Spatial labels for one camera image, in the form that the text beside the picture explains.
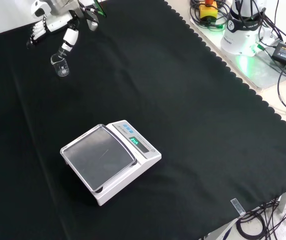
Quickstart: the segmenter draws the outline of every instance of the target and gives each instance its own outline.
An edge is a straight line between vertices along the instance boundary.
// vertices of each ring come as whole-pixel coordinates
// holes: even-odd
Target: scale control panel
[[[134,129],[127,121],[121,121],[112,124],[127,141],[129,141],[146,159],[158,156],[157,151],[138,131]]]

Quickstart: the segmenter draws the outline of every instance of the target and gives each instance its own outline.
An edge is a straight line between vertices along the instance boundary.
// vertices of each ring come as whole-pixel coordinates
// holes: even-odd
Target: table
[[[64,79],[49,63],[62,33],[35,51],[26,27],[0,36],[0,239],[195,239],[238,216],[231,199],[248,211],[286,192],[286,124],[267,104],[162,0],[104,6]],[[163,158],[98,207],[59,149],[121,119]]]
[[[183,20],[192,28],[195,33],[199,33],[199,30],[191,23],[190,19],[190,1],[189,0],[167,0],[168,4],[174,9],[177,13],[180,14],[180,16],[183,18]],[[276,2],[269,2],[267,7],[267,15],[268,16],[274,16]],[[278,7],[278,18],[277,18],[277,26],[285,31],[286,33],[286,3],[280,1],[280,5]],[[224,59],[224,56],[222,56],[219,52],[216,51],[215,47],[212,47],[212,43],[208,42],[206,39],[202,39],[204,42],[206,42],[206,45],[211,48],[211,51],[215,52],[218,56],[220,56],[222,59]],[[234,69],[233,66],[231,66],[229,63],[227,63],[227,66],[231,69],[232,72],[236,74],[237,77],[243,80],[244,83],[247,83],[246,80],[242,78],[242,76],[238,73],[238,70]],[[282,95],[283,100],[286,102],[286,82],[282,82],[280,84],[280,93]],[[279,100],[278,94],[277,94],[277,87],[271,87],[265,91],[262,92],[256,92],[256,94],[260,95],[262,99],[266,102],[268,102],[269,106],[272,107],[275,110],[276,114],[279,114],[281,116],[281,119],[286,121],[286,108],[282,105],[282,103]],[[280,200],[280,205],[278,207],[279,211],[282,213],[284,210],[286,210],[286,193],[284,193]],[[235,222],[238,219],[235,219],[226,225],[222,226],[221,228],[217,229],[216,231],[212,232],[207,240],[219,240],[222,238],[225,233],[230,229],[231,226],[235,224]]]

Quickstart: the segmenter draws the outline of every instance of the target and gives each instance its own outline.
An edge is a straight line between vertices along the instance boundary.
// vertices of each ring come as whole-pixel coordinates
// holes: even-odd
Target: robotic hand
[[[106,17],[98,0],[94,0],[94,6],[97,9],[84,6],[79,0],[35,0],[31,6],[31,14],[36,18],[43,16],[43,19],[32,27],[27,48],[37,45],[47,34],[67,28],[63,44],[51,57],[51,63],[59,76],[68,75],[65,56],[78,40],[79,19],[85,17],[89,29],[95,31],[99,25],[97,14]]]

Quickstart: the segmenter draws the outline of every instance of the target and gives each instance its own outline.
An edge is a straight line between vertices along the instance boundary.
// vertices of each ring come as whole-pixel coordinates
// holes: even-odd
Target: digital scale
[[[162,158],[125,120],[97,125],[60,153],[100,206]]]

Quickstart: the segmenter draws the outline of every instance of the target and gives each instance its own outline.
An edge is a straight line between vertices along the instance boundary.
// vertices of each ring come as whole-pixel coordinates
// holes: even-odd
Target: scale display
[[[137,146],[144,154],[148,153],[149,150],[135,137],[131,136],[129,137],[130,141]]]

